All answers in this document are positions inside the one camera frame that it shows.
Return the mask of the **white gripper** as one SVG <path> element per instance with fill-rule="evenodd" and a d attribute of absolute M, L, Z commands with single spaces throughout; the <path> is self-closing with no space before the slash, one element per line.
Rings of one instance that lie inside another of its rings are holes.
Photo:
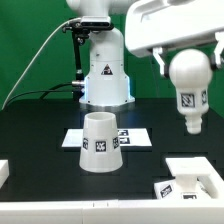
<path fill-rule="evenodd" d="M 125 44 L 137 57 L 153 50 L 162 77 L 169 77 L 165 49 L 212 43 L 212 70 L 224 64 L 224 0 L 139 0 L 126 15 Z"/>

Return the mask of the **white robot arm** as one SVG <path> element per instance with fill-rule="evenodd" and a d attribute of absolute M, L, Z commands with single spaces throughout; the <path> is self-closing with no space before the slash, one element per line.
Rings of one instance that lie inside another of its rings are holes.
<path fill-rule="evenodd" d="M 119 107 L 135 101 L 124 52 L 137 57 L 212 43 L 224 31 L 224 0 L 66 0 L 90 39 L 90 71 L 80 102 Z"/>

